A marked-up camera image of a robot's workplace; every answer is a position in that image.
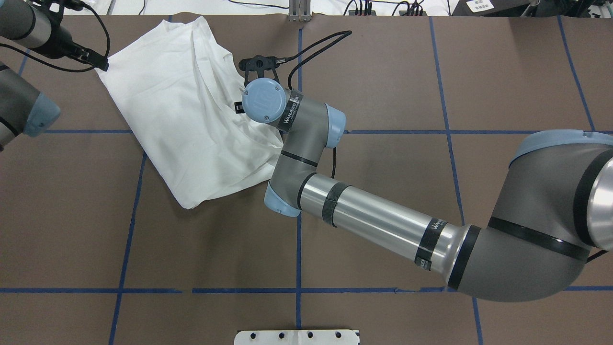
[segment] cable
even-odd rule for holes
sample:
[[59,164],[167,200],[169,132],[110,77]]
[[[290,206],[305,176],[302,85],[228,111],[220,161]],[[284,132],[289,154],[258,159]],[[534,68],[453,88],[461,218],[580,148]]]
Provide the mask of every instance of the cable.
[[347,11],[349,10],[349,6],[351,6],[351,3],[352,3],[352,2],[353,2],[355,5],[356,5],[356,9],[355,9],[355,11],[356,11],[356,13],[357,13],[357,2],[356,2],[356,0],[351,0],[351,1],[349,1],[349,2],[347,3],[347,7],[345,7],[345,12],[343,12],[343,15],[346,15],[346,14],[347,14]]
[[289,76],[287,77],[287,87],[290,90],[293,90],[292,88],[292,76],[294,76],[294,73],[296,71],[298,71],[298,68],[301,68],[302,66],[304,66],[304,64],[306,64],[307,62],[311,61],[314,57],[318,56],[319,54],[325,52],[326,50],[328,50],[329,48],[331,48],[333,45],[339,43],[342,39],[344,39],[345,37],[349,36],[351,34],[351,30],[347,30],[347,31],[339,31],[337,33],[331,34],[325,38],[320,39],[319,41],[309,45],[306,49],[302,50],[300,53],[290,57],[290,58],[285,58],[285,59],[280,59],[277,62],[278,63],[286,63],[288,61],[291,61],[295,58],[297,58],[298,56],[304,54],[307,50],[313,48],[314,46],[325,42],[333,37],[337,37],[340,36],[339,38],[335,39],[334,41],[330,42],[329,44],[327,44],[325,47],[323,47],[322,49],[319,49],[317,52],[314,52],[313,54],[311,54],[308,58],[304,59],[302,62],[300,62],[299,64],[296,65],[296,67],[294,67],[294,69],[292,69],[292,71],[289,73]]
[[590,262],[590,261],[592,261],[594,259],[597,259],[597,258],[603,256],[604,254],[608,253],[608,252],[609,252],[608,250],[604,250],[603,249],[603,250],[599,251],[598,253],[596,253],[596,254],[590,256],[589,258],[587,258],[587,261],[585,263],[588,263],[588,262]]
[[[86,4],[86,3],[83,3],[83,7],[85,7],[85,8],[86,8],[86,9],[88,9],[88,10],[89,10],[91,13],[93,13],[93,14],[94,14],[94,16],[96,17],[96,19],[98,20],[98,22],[99,22],[99,23],[100,23],[100,25],[102,26],[102,30],[104,30],[104,35],[107,37],[107,50],[106,50],[106,52],[104,53],[104,58],[108,58],[108,57],[109,57],[109,51],[110,51],[110,49],[111,49],[111,37],[109,36],[109,32],[107,31],[107,27],[106,27],[106,26],[104,25],[104,23],[102,22],[102,18],[100,18],[100,16],[98,15],[98,13],[96,13],[96,11],[95,11],[95,10],[94,10],[94,9],[93,9],[93,8],[92,8],[90,5],[88,5],[88,4]],[[32,56],[32,55],[30,55],[30,54],[28,54],[28,53],[24,52],[23,50],[20,50],[19,48],[13,47],[12,45],[8,45],[8,44],[3,44],[3,43],[0,43],[0,47],[3,47],[3,48],[8,48],[8,49],[14,50],[14,51],[16,51],[16,52],[18,52],[18,53],[20,53],[20,54],[22,54],[22,55],[27,56],[28,58],[30,58],[30,59],[32,59],[32,60],[34,60],[34,61],[38,62],[38,63],[42,63],[42,64],[44,64],[45,66],[51,67],[51,68],[53,68],[53,69],[57,69],[57,70],[62,71],[62,72],[82,73],[82,72],[91,71],[92,69],[94,69],[94,68],[95,68],[94,66],[92,66],[92,67],[88,67],[88,68],[85,68],[85,69],[68,69],[68,68],[63,68],[63,67],[55,66],[54,64],[50,64],[50,63],[48,63],[48,62],[46,62],[46,61],[44,61],[44,60],[41,60],[41,59],[39,59],[39,58],[37,58],[37,57],[35,57],[35,56]]]
[[337,173],[337,148],[332,149],[332,175],[331,178],[334,178],[334,175]]
[[234,0],[228,0],[228,1],[233,3],[233,4],[239,4],[239,5],[255,5],[255,6],[264,6],[264,7],[276,7],[278,9],[289,10],[289,7],[283,7],[283,6],[279,6],[279,5],[256,4],[254,2],[240,2],[240,1],[234,1]]
[[407,12],[407,13],[409,12],[409,10],[410,10],[410,8],[409,8],[409,7],[411,6],[411,4],[409,4],[409,2],[408,2],[408,1],[400,1],[400,2],[396,3],[396,7],[394,7],[394,11],[392,12],[392,15],[395,15],[395,14],[396,14],[396,10],[397,10],[397,9],[398,9],[398,7],[399,7],[400,5],[402,5],[402,4],[406,4],[406,12]]
[[145,6],[147,6],[147,0],[143,0],[143,8],[140,9],[139,15],[143,14],[145,11]]

